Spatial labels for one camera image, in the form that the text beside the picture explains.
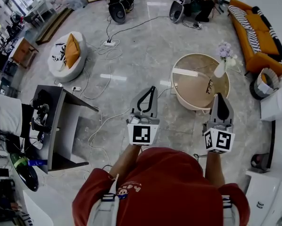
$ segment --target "red t-shirt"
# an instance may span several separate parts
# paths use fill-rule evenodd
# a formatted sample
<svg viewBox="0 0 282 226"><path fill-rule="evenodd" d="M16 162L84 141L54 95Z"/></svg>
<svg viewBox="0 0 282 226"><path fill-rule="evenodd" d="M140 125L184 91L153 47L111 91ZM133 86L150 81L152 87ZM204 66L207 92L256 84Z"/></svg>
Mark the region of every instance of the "red t-shirt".
<svg viewBox="0 0 282 226"><path fill-rule="evenodd" d="M198 162L186 153L147 149L124 182L117 188L118 226L222 226L222 195L229 195L237 206L241 226L249 220L248 201L238 186L214 187L203 177ZM106 171L92 171L73 202L76 226L87 225L93 204L109 192L112 184L113 178Z"/></svg>

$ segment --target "gray tile floor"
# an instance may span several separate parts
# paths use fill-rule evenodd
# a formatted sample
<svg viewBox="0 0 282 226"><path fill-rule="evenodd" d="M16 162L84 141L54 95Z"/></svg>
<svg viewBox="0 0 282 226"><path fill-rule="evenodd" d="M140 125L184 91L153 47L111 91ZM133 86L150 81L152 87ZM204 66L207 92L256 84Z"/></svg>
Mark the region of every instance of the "gray tile floor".
<svg viewBox="0 0 282 226"><path fill-rule="evenodd" d="M156 16L168 16L172 0L135 0L134 10L127 15L124 24L112 21L109 34L130 28ZM39 46L39 55L31 68L25 73L21 83L23 103L29 103L33 98L38 84L54 85L47 59L54 41L70 31L79 31L86 37L88 43L99 46L100 40L106 40L108 25L108 6L105 1L89 4L86 8L73 12L64 22L51 42ZM198 31L182 25L173 24L168 18L158 18L133 30L117 34L113 39L119 39L123 54L113 60L105 60L96 52L88 55L89 61L85 69L90 74L90 80L85 91L89 97L99 94L108 79L101 74L109 74L109 66L114 77L104 93L95 100L84 99L91 105L99 106L103 120L126 111L132 98L142 89L154 85L159 92L166 89L171 81L170 72L175 62L189 53L203 53L218 60L216 47L225 40L231 43L238 55L240 70L244 74L243 55L238 37L227 13L216 16L210 23L203 24L203 30ZM250 158L255 153L267 152L270 142L270 124L262 122L260 105L249 92L249 80L234 71L228 71L231 90L229 100L234 108L234 132L236 140L231 153L222 155L222 166L227 183L237 182L245 188L247 180L245 171L250 168ZM85 74L74 81L64 84L68 90L72 86L84 87ZM106 122L93 142L94 147L104 148L111 163L115 163L119 154L128 145L128 132L125 120L128 113ZM166 146L189 154L205 154L204 138L201 135L202 123L208 120L208 115L185 109L179 104L175 95L167 90L158 100L158 116L161 126L157 134L155 146ZM108 160L102 150L92 149L87 144L89 136L100 126L100 114L89 109L83 109L76 129L73 154L90 160L90 165L81 169L90 171L95 167L103 167ZM199 160L205 168L205 158ZM84 182L85 172L54 172L50 176L41 176L40 184L49 185L67 197L74 198Z"/></svg>

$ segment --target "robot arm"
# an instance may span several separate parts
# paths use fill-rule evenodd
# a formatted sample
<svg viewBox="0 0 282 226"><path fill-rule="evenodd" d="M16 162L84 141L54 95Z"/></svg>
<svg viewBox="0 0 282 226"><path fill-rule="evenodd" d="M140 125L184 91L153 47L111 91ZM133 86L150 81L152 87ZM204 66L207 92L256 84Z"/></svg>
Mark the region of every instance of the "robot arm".
<svg viewBox="0 0 282 226"><path fill-rule="evenodd" d="M233 134L233 108L221 93L214 98L209 121L203 124L206 150L214 153L230 152L235 134Z"/></svg>
<svg viewBox="0 0 282 226"><path fill-rule="evenodd" d="M142 110L141 104L149 96L148 108ZM156 87L141 91L131 102L130 115L126 120L130 144L151 145L159 128L158 92Z"/></svg>

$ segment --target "person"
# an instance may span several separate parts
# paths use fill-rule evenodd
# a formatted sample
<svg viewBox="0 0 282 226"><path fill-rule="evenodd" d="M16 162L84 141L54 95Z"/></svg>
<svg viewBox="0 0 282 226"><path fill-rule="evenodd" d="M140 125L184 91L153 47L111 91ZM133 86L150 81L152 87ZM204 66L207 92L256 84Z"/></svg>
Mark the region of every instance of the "person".
<svg viewBox="0 0 282 226"><path fill-rule="evenodd" d="M139 155L140 149L128 145L109 173L91 172L72 204L76 226L99 225L90 224L93 210L115 181L119 206L112 225L220 226L232 220L228 210L233 208L239 224L231 225L247 225L247 198L237 184L225 184L219 154L208 153L203 177L199 163L184 152L153 147Z"/></svg>
<svg viewBox="0 0 282 226"><path fill-rule="evenodd" d="M199 22L209 22L209 14L213 9L215 3L212 0L191 0L190 4L184 5L184 14L191 16L191 13L200 12L196 16L196 20Z"/></svg>
<svg viewBox="0 0 282 226"><path fill-rule="evenodd" d="M29 134L31 119L25 114L30 110L31 107L22 105L19 99L0 94L0 132L26 137Z"/></svg>

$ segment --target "round ottoman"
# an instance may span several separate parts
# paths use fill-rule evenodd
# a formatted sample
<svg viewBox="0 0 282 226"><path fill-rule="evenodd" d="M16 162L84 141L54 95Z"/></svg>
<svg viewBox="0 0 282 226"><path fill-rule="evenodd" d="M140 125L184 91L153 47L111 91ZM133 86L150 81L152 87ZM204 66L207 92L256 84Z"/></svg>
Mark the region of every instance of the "round ottoman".
<svg viewBox="0 0 282 226"><path fill-rule="evenodd" d="M74 65L69 69L66 66L60 67L59 66L60 61L57 62L54 61L52 56L54 56L54 53L56 52L55 44L66 43L70 34L73 34L73 36L79 42L80 56L77 59L77 61L74 63ZM88 55L88 48L86 46L86 41L83 34L81 34L80 32L70 32L65 36L62 36L57 41L55 41L53 48L51 49L50 56L48 58L49 71L54 76L54 78L59 82L71 81L75 79L83 70L87 55Z"/></svg>

